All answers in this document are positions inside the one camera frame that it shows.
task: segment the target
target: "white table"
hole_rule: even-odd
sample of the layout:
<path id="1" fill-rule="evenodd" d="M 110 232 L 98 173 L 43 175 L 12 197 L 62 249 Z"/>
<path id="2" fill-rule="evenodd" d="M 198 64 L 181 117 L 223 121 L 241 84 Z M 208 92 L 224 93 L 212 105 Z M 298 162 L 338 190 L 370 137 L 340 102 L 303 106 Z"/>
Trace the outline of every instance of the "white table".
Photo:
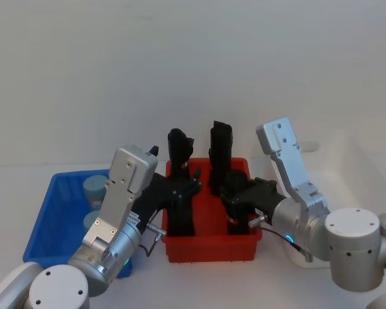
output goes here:
<path id="1" fill-rule="evenodd" d="M 386 156 L 379 156 L 377 164 L 386 176 Z M 0 167 L 0 281 L 22 263 L 51 176 L 62 171 L 108 167 L 109 164 Z M 163 164 L 158 169 L 162 172 Z M 152 237 L 147 232 L 143 242 L 150 245 Z M 359 309 L 386 292 L 386 280 L 369 293 L 346 292 L 332 282 L 329 270 L 306 270 L 293 265 L 281 246 L 277 236 L 265 232 L 255 260 L 234 263 L 170 264 L 163 243 L 149 258 L 138 250 L 131 277 L 116 280 L 106 293 L 91 300 L 91 307 Z"/>

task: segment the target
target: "cable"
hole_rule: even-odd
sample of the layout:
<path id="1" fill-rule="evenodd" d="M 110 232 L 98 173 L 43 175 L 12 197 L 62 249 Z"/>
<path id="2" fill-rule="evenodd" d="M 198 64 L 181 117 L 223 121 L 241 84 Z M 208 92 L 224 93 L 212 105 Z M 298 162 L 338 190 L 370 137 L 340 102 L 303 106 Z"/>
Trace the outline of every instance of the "cable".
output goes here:
<path id="1" fill-rule="evenodd" d="M 283 235 L 280 235 L 278 232 L 274 231 L 274 230 L 271 230 L 271 229 L 267 229 L 266 227 L 261 227 L 262 230 L 265 230 L 266 232 L 271 232 L 275 235 L 278 235 L 278 237 L 282 238 L 283 240 L 286 240 L 293 248 L 295 248 L 297 251 L 301 251 L 302 248 L 298 245 L 296 245 L 295 243 L 292 243 L 290 240 L 288 240 L 286 237 L 284 237 Z"/>

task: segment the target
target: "blue plastic container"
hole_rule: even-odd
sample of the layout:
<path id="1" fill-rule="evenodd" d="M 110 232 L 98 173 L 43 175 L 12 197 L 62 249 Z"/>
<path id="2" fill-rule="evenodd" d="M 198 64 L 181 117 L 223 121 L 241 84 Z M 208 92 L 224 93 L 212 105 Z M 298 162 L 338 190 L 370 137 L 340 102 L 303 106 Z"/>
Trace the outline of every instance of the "blue plastic container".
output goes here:
<path id="1" fill-rule="evenodd" d="M 37 262 L 44 268 L 67 264 L 86 233 L 83 219 L 92 211 L 83 182 L 93 175 L 107 177 L 108 174 L 108 169 L 102 169 L 53 176 L 24 251 L 24 262 Z M 117 278 L 129 277 L 132 268 L 129 260 Z"/>

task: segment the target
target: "white backdrop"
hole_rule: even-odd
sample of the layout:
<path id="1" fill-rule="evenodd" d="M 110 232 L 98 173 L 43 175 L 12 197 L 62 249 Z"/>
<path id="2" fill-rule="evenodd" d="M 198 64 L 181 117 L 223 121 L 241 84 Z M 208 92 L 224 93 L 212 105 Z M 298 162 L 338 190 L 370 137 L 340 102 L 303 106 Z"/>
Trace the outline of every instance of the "white backdrop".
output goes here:
<path id="1" fill-rule="evenodd" d="M 180 127 L 234 154 L 288 115 L 386 152 L 386 1 L 0 0 L 0 165 L 108 162 Z"/>

